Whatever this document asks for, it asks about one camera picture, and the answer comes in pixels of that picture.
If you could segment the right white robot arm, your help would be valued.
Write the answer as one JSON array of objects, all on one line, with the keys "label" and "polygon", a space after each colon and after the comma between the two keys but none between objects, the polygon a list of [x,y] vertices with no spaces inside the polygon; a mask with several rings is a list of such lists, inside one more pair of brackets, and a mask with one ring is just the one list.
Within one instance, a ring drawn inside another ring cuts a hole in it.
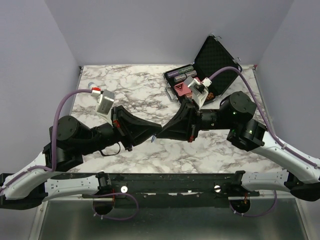
[{"label": "right white robot arm", "polygon": [[193,142],[199,131],[229,130],[227,140],[240,150],[253,152],[278,164],[277,172],[242,172],[230,183],[230,191],[283,191],[314,202],[320,198],[319,159],[278,143],[268,128],[253,118],[257,105],[242,91],[229,95],[218,109],[200,109],[185,99],[177,113],[156,134],[158,139]]}]

